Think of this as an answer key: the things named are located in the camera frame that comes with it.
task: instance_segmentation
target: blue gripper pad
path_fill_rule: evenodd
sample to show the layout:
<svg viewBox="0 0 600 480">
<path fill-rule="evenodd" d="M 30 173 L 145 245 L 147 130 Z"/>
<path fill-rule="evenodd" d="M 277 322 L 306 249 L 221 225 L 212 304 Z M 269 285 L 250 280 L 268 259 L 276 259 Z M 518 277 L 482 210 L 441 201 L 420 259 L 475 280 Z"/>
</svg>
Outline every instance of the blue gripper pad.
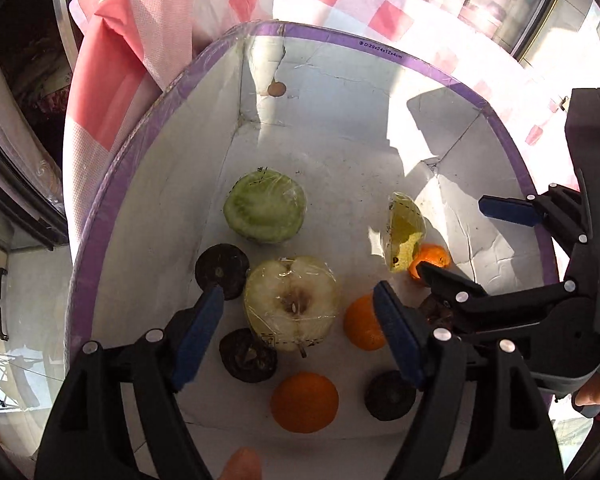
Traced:
<svg viewBox="0 0 600 480">
<path fill-rule="evenodd" d="M 189 329 L 184 333 L 175 350 L 175 367 L 171 375 L 171 384 L 177 392 L 196 377 L 223 310 L 224 293 L 217 285 L 211 290 L 206 290 L 191 309 L 192 321 Z"/>
<path fill-rule="evenodd" d="M 374 287 L 374 311 L 402 376 L 416 388 L 426 380 L 424 362 L 429 326 L 419 312 L 402 304 L 387 282 Z"/>
<path fill-rule="evenodd" d="M 513 224 L 533 227 L 542 222 L 542 216 L 524 200 L 484 195 L 478 200 L 480 212 L 487 218 L 496 218 Z"/>
</svg>

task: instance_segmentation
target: orange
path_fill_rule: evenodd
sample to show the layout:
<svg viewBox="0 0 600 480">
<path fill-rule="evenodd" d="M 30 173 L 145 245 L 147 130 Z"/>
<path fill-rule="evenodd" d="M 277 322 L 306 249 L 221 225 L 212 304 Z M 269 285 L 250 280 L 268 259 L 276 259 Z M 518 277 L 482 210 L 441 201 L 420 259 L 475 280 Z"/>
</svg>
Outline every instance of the orange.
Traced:
<svg viewBox="0 0 600 480">
<path fill-rule="evenodd" d="M 376 319 L 371 294 L 351 303 L 344 315 L 344 333 L 355 346 L 363 350 L 378 350 L 386 339 Z"/>
<path fill-rule="evenodd" d="M 448 267 L 451 265 L 451 256 L 444 247 L 434 244 L 422 244 L 420 247 L 420 251 L 416 254 L 416 257 L 413 259 L 411 265 L 409 266 L 409 274 L 411 277 L 418 283 L 424 284 L 420 275 L 418 274 L 418 269 L 416 268 L 420 262 L 429 262 L 436 267 Z"/>
<path fill-rule="evenodd" d="M 338 402 L 338 391 L 330 380 L 300 372 L 278 385 L 269 405 L 273 418 L 285 430 L 313 433 L 333 422 Z"/>
</svg>

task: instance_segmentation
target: shiitake mushroom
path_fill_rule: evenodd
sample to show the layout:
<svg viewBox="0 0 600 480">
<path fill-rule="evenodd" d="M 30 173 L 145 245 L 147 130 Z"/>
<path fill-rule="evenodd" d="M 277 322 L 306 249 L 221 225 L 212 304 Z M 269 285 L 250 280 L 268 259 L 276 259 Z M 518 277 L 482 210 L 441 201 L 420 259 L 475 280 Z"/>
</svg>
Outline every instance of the shiitake mushroom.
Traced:
<svg viewBox="0 0 600 480">
<path fill-rule="evenodd" d="M 238 247 L 218 244 L 200 254 L 194 274 L 202 290 L 212 283 L 218 284 L 228 301 L 242 294 L 248 270 L 249 259 Z"/>
<path fill-rule="evenodd" d="M 427 318 L 427 322 L 433 328 L 453 329 L 453 311 L 446 301 L 429 294 L 420 304 L 419 311 Z"/>
<path fill-rule="evenodd" d="M 415 400 L 416 389 L 402 378 L 398 370 L 376 376 L 365 392 L 366 408 L 383 422 L 405 416 Z"/>
<path fill-rule="evenodd" d="M 278 354 L 253 335 L 250 328 L 229 332 L 220 341 L 224 368 L 243 383 L 260 383 L 273 377 Z"/>
</svg>

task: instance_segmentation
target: pink checkered cloth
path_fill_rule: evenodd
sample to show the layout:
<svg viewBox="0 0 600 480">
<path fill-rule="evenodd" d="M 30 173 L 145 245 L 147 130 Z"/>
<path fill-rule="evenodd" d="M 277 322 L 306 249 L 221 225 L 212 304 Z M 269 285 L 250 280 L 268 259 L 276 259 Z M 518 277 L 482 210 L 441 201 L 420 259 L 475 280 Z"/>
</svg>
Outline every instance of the pink checkered cloth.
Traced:
<svg viewBox="0 0 600 480">
<path fill-rule="evenodd" d="M 278 19 L 388 44 L 487 99 L 540 192 L 576 187 L 565 113 L 493 41 L 423 0 L 73 0 L 84 33 L 64 128 L 64 196 L 72 255 L 103 176 L 140 117 L 207 45 L 241 22 Z"/>
</svg>

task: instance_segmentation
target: floor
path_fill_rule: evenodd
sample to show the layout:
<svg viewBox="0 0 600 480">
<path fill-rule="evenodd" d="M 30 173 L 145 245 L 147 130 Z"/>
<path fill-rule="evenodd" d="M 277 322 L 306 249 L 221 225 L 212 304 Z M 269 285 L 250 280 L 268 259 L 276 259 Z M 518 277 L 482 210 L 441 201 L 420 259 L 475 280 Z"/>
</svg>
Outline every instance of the floor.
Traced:
<svg viewBox="0 0 600 480">
<path fill-rule="evenodd" d="M 40 444 L 64 379 L 64 311 L 72 261 L 69 247 L 10 254 L 3 280 L 0 340 L 0 442 L 30 456 Z"/>
</svg>

